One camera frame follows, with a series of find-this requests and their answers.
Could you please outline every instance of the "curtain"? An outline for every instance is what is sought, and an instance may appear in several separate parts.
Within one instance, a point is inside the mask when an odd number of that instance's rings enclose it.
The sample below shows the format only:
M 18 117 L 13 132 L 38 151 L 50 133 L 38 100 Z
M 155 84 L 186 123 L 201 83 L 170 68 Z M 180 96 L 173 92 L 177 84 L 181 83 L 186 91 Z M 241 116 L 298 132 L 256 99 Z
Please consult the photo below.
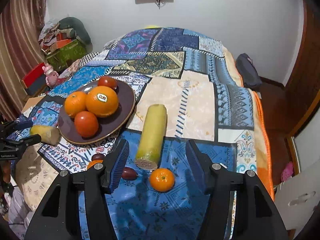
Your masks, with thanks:
M 45 58 L 38 44 L 46 0 L 10 0 L 0 14 L 0 112 L 17 118 L 27 94 L 20 80 Z

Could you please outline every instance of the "pink object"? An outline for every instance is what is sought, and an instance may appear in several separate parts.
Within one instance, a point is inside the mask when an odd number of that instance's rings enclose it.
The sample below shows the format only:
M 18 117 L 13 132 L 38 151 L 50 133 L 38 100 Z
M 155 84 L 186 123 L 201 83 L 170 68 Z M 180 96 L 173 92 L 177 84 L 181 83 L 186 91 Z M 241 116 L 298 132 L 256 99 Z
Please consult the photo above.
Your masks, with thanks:
M 47 86 L 53 88 L 59 77 L 57 71 L 54 71 L 53 67 L 49 64 L 46 64 L 45 66 L 43 66 L 42 70 L 46 75 L 45 82 L 47 83 Z
M 289 162 L 281 173 L 281 181 L 284 182 L 293 175 L 293 163 Z

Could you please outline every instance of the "sugarcane piece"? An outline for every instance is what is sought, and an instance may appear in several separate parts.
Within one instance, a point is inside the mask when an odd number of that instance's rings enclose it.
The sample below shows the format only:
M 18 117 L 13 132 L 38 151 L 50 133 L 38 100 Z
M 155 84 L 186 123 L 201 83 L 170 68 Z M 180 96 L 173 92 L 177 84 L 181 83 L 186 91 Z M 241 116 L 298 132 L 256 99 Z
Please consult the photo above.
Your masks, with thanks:
M 30 135 L 39 134 L 41 141 L 44 143 L 56 145 L 61 138 L 60 131 L 57 127 L 46 125 L 34 125 L 30 129 Z
M 145 170 L 158 168 L 166 122 L 167 109 L 164 105 L 149 106 L 134 159 L 134 163 L 138 167 Z

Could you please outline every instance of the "plate rim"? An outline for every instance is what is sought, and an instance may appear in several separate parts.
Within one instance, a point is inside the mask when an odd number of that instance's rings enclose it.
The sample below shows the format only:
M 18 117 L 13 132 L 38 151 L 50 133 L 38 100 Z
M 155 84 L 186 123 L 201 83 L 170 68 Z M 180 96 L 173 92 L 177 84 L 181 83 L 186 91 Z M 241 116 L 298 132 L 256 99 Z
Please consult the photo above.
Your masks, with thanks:
M 93 82 L 96 82 L 96 81 L 97 81 L 97 80 L 88 82 L 87 84 L 84 84 L 83 86 L 79 87 L 76 91 L 78 91 L 80 88 L 82 88 L 82 87 L 84 87 L 84 86 L 87 86 L 87 85 L 89 85 L 90 83 L 93 83 Z M 133 93 L 133 99 L 134 99 L 134 100 L 133 100 L 133 104 L 132 104 L 132 107 L 131 107 L 131 110 L 130 110 L 128 116 L 124 119 L 124 121 L 123 121 L 116 129 L 114 129 L 111 133 L 109 133 L 109 134 L 107 134 L 107 135 L 105 135 L 105 136 L 103 136 L 103 137 L 101 137 L 101 138 L 99 138 L 99 139 L 97 139 L 97 140 L 90 141 L 90 142 L 85 142 L 85 143 L 77 143 L 77 142 L 74 142 L 74 141 L 71 141 L 71 140 L 67 139 L 67 138 L 63 135 L 63 133 L 61 132 L 60 127 L 59 127 L 59 118 L 60 118 L 60 111 L 59 111 L 59 115 L 58 115 L 58 125 L 57 125 L 57 127 L 58 127 L 58 129 L 59 129 L 59 131 L 60 131 L 60 134 L 62 135 L 63 138 L 65 138 L 65 140 L 66 140 L 67 142 L 72 143 L 72 144 L 76 144 L 76 145 L 86 145 L 86 144 L 96 143 L 96 142 L 98 142 L 98 141 L 100 141 L 100 140 L 103 140 L 104 138 L 110 136 L 111 134 L 113 134 L 115 131 L 117 131 L 117 130 L 130 118 L 130 116 L 132 115 L 132 112 L 133 112 L 133 110 L 134 110 L 134 107 L 135 107 L 135 105 L 136 105 L 136 94 L 135 94 L 134 90 L 132 89 L 132 87 L 131 87 L 130 85 L 128 85 L 126 82 L 124 82 L 124 81 L 122 81 L 122 80 L 117 80 L 117 82 L 122 82 L 122 83 L 126 84 L 128 87 L 131 88 L 131 91 L 132 91 L 132 93 Z

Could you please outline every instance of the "white sticker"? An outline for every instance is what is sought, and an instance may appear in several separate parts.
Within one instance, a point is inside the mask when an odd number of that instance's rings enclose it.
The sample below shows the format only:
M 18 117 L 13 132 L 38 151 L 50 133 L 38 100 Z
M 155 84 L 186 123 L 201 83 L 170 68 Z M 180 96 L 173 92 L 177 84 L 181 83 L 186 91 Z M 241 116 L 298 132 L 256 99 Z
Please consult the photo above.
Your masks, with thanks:
M 100 100 L 102 102 L 106 102 L 108 100 L 107 96 L 104 94 L 98 94 L 97 97 L 98 97 L 98 100 Z

